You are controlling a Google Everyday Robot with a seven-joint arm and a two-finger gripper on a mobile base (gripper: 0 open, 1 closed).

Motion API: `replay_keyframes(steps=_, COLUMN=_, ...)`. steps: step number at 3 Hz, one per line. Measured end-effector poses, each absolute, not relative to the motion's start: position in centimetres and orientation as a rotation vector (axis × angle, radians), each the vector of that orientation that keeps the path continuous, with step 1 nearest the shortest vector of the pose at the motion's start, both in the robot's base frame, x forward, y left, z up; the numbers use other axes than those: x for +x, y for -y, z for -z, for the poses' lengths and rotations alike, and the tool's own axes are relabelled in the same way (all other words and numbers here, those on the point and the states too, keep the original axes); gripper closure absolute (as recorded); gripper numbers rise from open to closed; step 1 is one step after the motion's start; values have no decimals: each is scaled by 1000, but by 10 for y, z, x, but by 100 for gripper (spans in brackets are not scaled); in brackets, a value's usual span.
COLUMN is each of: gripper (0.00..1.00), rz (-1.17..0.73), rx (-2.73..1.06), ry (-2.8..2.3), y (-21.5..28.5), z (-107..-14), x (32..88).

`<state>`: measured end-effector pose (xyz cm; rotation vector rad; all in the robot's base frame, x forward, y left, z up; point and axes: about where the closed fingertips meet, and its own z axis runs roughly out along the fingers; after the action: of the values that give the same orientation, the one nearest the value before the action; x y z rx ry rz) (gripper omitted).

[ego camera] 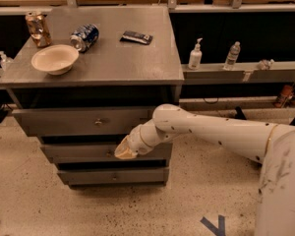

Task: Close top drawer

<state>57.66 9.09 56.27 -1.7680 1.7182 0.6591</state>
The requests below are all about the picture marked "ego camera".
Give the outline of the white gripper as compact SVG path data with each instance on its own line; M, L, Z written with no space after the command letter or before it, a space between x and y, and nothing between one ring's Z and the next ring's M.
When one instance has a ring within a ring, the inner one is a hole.
M119 159L134 159L137 155L151 152L164 141L164 133L159 130L152 120L134 128L117 146L114 155Z

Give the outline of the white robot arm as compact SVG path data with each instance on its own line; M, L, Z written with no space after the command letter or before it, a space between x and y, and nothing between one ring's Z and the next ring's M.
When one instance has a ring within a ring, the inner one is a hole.
M162 104L122 140L115 156L132 159L181 134L260 163L254 236L295 236L295 126L198 115Z

